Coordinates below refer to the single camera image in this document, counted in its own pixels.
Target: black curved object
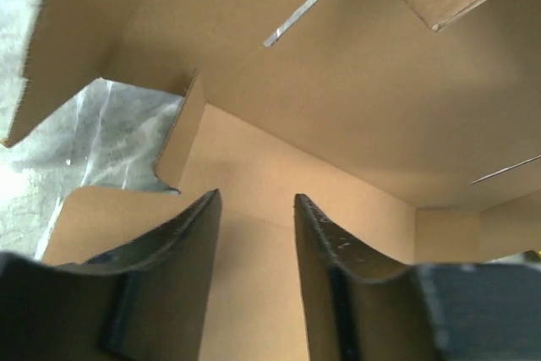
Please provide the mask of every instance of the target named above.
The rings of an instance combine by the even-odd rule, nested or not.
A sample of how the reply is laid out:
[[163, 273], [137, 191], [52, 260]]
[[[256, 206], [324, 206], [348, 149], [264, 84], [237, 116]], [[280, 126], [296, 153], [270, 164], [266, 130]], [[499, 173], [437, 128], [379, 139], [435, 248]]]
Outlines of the black curved object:
[[311, 361], [541, 359], [541, 268], [396, 262], [295, 198]]
[[197, 360], [220, 216], [215, 190], [84, 265], [0, 254], [0, 359]]

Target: brown cardboard wall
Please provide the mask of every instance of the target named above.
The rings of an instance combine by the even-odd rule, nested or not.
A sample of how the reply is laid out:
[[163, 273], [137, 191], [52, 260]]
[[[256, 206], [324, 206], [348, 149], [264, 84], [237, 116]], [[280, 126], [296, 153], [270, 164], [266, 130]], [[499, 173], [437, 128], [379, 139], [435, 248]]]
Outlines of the brown cardboard wall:
[[200, 190], [219, 188], [225, 207], [200, 359], [307, 359], [295, 193], [314, 196], [345, 227], [406, 262], [413, 261], [414, 209], [216, 107], [207, 105], [201, 118], [199, 79], [186, 97], [156, 163], [167, 167], [157, 171], [164, 181], [182, 174], [182, 194], [78, 189], [64, 203], [45, 261], [86, 260], [169, 220]]
[[209, 101], [415, 206], [484, 209], [538, 189], [470, 185], [541, 151], [538, 11], [489, 0], [436, 35], [401, 0], [320, 0]]
[[481, 221], [478, 213], [417, 211], [415, 262], [479, 262]]

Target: cardboard edge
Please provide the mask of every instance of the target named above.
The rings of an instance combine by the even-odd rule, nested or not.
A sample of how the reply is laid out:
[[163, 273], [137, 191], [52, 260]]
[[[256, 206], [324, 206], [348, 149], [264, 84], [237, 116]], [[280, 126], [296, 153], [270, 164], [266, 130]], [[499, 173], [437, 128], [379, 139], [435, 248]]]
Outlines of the cardboard edge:
[[205, 106], [205, 92], [196, 70], [153, 167], [156, 177], [173, 189], [180, 188], [184, 167], [197, 136]]
[[541, 249], [541, 189], [482, 211], [416, 211], [415, 262], [485, 262]]
[[63, 203], [42, 260], [48, 265], [84, 262], [171, 220], [191, 203], [177, 194], [76, 189]]

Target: cardboard ceiling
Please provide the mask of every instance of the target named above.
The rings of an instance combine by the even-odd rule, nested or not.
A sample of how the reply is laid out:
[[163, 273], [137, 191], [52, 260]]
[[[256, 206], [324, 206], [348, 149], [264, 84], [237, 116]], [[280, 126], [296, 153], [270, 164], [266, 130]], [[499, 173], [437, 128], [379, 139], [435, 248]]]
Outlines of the cardboard ceiling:
[[78, 189], [45, 262], [219, 188], [201, 359], [298, 360], [296, 193], [404, 263], [541, 248], [541, 8], [482, 1], [44, 0], [6, 145], [100, 76], [185, 96], [156, 160], [182, 194]]

